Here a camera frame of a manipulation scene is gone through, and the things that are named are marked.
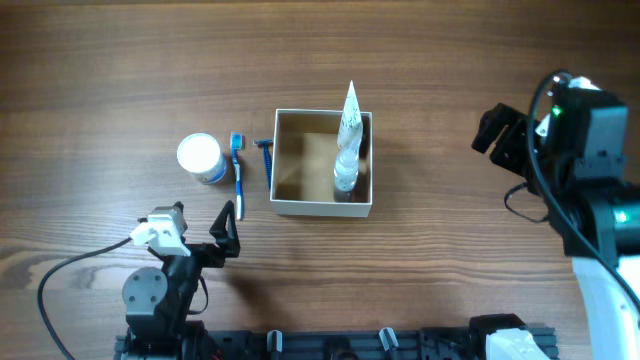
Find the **clear bottle with cap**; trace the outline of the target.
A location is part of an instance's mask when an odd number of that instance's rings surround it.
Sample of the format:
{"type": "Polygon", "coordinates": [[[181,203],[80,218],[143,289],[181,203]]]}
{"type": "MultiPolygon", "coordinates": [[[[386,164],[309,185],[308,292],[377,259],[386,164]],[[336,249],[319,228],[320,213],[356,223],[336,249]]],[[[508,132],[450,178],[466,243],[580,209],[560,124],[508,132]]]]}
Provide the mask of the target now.
{"type": "Polygon", "coordinates": [[[362,136],[355,136],[343,147],[334,164],[334,200],[352,202],[359,176],[360,146],[362,136]]]}

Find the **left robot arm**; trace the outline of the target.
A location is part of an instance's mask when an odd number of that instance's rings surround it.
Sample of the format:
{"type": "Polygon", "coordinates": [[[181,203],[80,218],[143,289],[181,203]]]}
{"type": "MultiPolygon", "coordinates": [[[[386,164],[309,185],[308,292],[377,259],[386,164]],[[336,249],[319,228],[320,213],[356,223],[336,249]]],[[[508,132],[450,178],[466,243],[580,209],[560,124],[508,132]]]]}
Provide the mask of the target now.
{"type": "Polygon", "coordinates": [[[209,243],[188,243],[184,205],[155,208],[130,233],[136,246],[145,246],[162,266],[144,267],[123,286],[127,333],[116,339],[116,359],[222,359],[224,352],[191,307],[195,293],[207,292],[205,268],[222,268],[237,258],[241,246],[235,207],[227,201],[209,229],[209,243]]]}

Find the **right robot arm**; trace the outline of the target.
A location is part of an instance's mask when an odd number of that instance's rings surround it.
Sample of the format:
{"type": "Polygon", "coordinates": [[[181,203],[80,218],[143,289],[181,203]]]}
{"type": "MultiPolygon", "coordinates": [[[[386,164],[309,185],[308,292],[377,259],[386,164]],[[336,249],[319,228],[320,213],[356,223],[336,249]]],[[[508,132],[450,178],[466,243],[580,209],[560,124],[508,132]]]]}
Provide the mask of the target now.
{"type": "Polygon", "coordinates": [[[566,71],[547,75],[528,112],[499,103],[472,147],[543,199],[572,262],[596,359],[639,356],[639,187],[624,181],[628,108],[566,71]]]}

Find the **white bamboo print tube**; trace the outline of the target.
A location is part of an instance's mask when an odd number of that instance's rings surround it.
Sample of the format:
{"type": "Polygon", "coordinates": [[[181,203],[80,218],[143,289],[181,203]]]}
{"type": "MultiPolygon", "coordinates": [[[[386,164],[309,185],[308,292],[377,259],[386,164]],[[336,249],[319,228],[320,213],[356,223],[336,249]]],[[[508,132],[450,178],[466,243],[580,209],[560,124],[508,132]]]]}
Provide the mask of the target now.
{"type": "Polygon", "coordinates": [[[337,145],[340,148],[344,148],[354,138],[360,136],[362,131],[363,122],[359,101],[355,91],[354,83],[350,82],[341,115],[341,121],[337,136],[337,145]]]}

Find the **cotton swab tub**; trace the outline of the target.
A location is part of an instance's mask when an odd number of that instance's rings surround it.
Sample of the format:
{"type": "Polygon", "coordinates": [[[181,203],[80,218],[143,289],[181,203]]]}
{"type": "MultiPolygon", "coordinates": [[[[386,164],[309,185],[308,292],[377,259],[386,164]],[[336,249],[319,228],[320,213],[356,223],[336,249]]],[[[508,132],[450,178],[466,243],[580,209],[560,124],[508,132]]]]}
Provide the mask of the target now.
{"type": "Polygon", "coordinates": [[[184,138],[176,153],[179,165],[203,184],[214,184],[226,174],[227,161],[218,141],[207,133],[184,138]]]}

